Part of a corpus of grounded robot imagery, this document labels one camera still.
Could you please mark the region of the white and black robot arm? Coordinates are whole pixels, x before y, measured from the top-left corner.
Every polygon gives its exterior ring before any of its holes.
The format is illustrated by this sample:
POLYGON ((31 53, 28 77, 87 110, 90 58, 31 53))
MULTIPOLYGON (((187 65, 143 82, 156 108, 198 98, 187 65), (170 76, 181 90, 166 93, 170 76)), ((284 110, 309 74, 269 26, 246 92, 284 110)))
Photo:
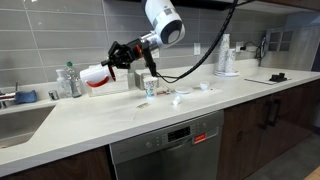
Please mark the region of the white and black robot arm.
POLYGON ((143 58, 146 66, 154 73, 156 64, 151 52, 170 47, 184 38, 183 21, 170 0, 141 2, 153 30, 126 44, 114 41, 108 51, 108 59, 101 62, 102 66, 130 69, 133 61, 143 58))

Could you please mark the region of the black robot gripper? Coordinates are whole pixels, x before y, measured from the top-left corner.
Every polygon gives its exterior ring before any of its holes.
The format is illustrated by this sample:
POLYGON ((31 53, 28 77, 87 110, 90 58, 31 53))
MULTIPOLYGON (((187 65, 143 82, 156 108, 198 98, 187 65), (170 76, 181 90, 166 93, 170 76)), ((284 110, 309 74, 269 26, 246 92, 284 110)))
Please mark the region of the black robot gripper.
POLYGON ((127 44, 114 41, 108 50, 108 58, 113 59, 101 61, 101 66, 117 67, 119 69, 130 69, 131 63, 144 56, 144 51, 149 47, 147 41, 135 39, 127 44))

